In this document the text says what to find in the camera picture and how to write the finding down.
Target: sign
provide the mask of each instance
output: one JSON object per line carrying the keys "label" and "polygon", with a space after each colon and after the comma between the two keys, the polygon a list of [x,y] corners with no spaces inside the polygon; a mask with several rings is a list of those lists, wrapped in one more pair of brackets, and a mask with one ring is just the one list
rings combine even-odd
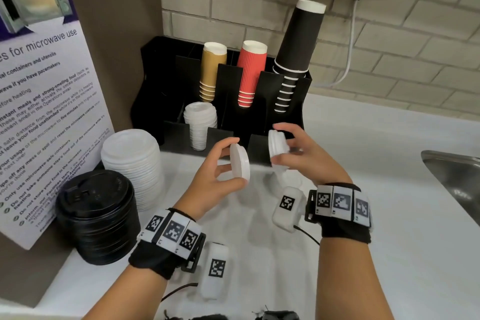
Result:
{"label": "sign", "polygon": [[72,0],[0,0],[0,232],[28,250],[113,133]]}

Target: sink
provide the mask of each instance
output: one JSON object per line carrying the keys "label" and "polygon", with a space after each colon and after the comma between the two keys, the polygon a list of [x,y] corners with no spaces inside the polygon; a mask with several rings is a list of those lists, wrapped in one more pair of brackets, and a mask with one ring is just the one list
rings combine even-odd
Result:
{"label": "sink", "polygon": [[480,159],[424,150],[423,163],[480,226]]}

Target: stack of red cups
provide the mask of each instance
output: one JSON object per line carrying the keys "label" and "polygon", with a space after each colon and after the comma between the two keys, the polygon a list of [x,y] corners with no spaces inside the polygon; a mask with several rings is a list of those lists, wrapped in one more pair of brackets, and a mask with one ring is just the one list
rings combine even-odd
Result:
{"label": "stack of red cups", "polygon": [[249,108],[255,97],[260,73],[265,70],[267,62],[267,45],[255,40],[243,42],[237,66],[243,68],[238,93],[238,105],[242,108]]}

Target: qr code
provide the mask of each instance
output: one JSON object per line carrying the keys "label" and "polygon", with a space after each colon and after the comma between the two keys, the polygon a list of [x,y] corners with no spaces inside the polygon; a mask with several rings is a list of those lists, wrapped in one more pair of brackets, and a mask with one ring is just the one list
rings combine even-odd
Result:
{"label": "qr code", "polygon": [[180,242],[180,246],[188,250],[192,250],[197,238],[198,238],[198,235],[196,233],[187,229],[187,232],[185,233],[185,235],[183,236]]}
{"label": "qr code", "polygon": [[355,213],[358,215],[364,216],[365,218],[368,218],[368,202],[363,201],[359,198],[357,198],[357,207],[355,208]]}
{"label": "qr code", "polygon": [[183,233],[185,227],[182,224],[178,224],[176,221],[171,220],[163,233],[165,238],[178,242],[180,235]]}
{"label": "qr code", "polygon": [[332,198],[332,194],[323,194],[319,192],[317,194],[317,207],[329,208],[331,198]]}
{"label": "qr code", "polygon": [[155,232],[159,227],[160,223],[162,222],[162,220],[163,220],[163,217],[159,215],[154,215],[152,220],[150,220],[150,222],[148,223],[145,230],[149,230],[150,232]]}
{"label": "qr code", "polygon": [[223,277],[223,272],[225,271],[225,264],[226,261],[221,259],[212,259],[212,263],[210,264],[210,271],[208,275],[211,277]]}
{"label": "qr code", "polygon": [[341,210],[351,209],[352,196],[343,194],[333,195],[333,207]]}
{"label": "qr code", "polygon": [[282,201],[280,202],[280,207],[291,212],[294,202],[295,199],[293,197],[283,196]]}

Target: stack of black lids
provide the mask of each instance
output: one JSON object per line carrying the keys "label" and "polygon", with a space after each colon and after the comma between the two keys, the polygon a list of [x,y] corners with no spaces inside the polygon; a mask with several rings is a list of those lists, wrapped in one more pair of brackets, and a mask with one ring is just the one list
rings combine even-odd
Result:
{"label": "stack of black lids", "polygon": [[121,173],[83,173],[61,188],[57,220],[81,257],[104,265],[126,256],[140,232],[134,187]]}

